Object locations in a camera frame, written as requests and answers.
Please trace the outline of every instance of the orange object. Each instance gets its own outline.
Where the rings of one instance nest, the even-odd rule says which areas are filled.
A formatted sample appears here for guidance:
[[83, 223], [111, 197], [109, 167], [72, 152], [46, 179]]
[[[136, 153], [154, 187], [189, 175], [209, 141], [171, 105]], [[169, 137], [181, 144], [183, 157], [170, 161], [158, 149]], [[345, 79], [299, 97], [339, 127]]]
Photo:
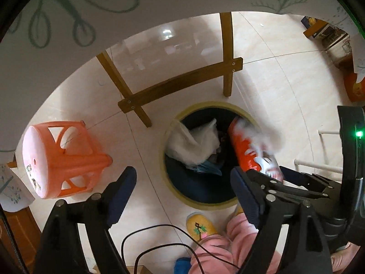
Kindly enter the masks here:
[[[61, 127], [56, 141], [49, 128]], [[86, 138], [91, 154], [66, 154], [61, 140], [67, 129], [75, 127]], [[68, 197], [90, 192], [99, 181], [112, 158], [98, 151], [83, 121], [50, 121], [30, 126], [23, 140], [23, 161], [27, 175], [42, 199]], [[76, 186], [73, 178], [81, 176], [84, 186]], [[66, 182], [69, 188], [62, 189]]]
[[235, 118], [229, 125], [228, 134], [235, 150], [238, 164], [243, 171], [249, 169], [283, 181], [283, 175], [274, 156], [262, 141], [262, 133], [242, 118]]
[[365, 100], [365, 78], [356, 83], [357, 74], [352, 72], [344, 77], [344, 87], [351, 102]]

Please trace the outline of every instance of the human hand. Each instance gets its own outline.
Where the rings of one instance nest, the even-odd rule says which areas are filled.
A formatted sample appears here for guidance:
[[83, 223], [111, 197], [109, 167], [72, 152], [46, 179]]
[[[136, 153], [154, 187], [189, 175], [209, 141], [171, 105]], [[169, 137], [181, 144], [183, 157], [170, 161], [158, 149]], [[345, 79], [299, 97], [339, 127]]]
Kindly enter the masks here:
[[332, 271], [335, 274], [341, 274], [355, 257], [360, 246], [349, 243], [350, 245], [344, 249], [337, 251], [331, 255]]

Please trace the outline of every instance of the foot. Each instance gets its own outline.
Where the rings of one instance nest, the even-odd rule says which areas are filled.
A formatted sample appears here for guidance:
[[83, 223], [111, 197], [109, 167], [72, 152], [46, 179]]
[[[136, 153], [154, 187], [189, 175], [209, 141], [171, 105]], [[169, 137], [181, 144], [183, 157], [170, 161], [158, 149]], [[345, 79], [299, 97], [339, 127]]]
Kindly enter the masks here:
[[218, 234], [213, 223], [199, 212], [190, 214], [186, 220], [186, 229], [195, 241], [200, 241], [210, 235]]

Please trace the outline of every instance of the wooden table leg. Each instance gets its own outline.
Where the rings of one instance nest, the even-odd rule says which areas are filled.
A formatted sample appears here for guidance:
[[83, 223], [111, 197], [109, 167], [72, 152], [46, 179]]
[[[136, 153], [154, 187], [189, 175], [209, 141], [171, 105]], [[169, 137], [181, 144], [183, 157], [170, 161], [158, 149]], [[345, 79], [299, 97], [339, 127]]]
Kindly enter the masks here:
[[[233, 59], [233, 26], [232, 26], [232, 14], [230, 12], [220, 13], [220, 25], [222, 28], [222, 42], [223, 42], [223, 61], [229, 62]], [[229, 97], [232, 94], [232, 81], [233, 72], [235, 71], [232, 66], [232, 72], [223, 76], [223, 94], [225, 97]]]
[[[103, 66], [105, 71], [108, 73], [110, 79], [114, 82], [117, 89], [123, 95], [124, 98], [128, 98], [132, 95], [132, 91], [129, 89], [128, 85], [122, 78], [121, 74], [119, 73], [118, 69], [114, 65], [112, 59], [108, 55], [106, 51], [103, 51], [101, 54], [98, 54], [96, 58], [99, 60], [100, 64]], [[134, 112], [138, 115], [141, 121], [145, 124], [148, 128], [152, 126], [152, 122], [146, 112], [140, 106], [136, 106], [132, 108]]]

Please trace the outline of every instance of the pink pants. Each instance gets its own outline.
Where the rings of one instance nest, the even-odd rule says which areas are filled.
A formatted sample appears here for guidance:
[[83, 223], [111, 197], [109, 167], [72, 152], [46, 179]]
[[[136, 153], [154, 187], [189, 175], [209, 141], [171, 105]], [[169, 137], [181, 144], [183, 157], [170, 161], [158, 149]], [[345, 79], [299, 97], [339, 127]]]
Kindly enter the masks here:
[[[240, 213], [227, 224], [227, 237], [232, 241], [231, 243], [227, 238], [215, 234], [204, 238], [200, 241], [200, 244], [215, 256], [240, 267], [246, 259], [256, 235], [257, 229], [255, 226], [247, 221], [244, 213]], [[237, 268], [208, 255], [200, 247], [195, 250], [195, 253], [205, 274], [234, 274], [238, 271]], [[280, 258], [280, 254], [275, 251], [267, 274], [276, 273]], [[201, 274], [194, 256], [191, 258], [189, 274]]]

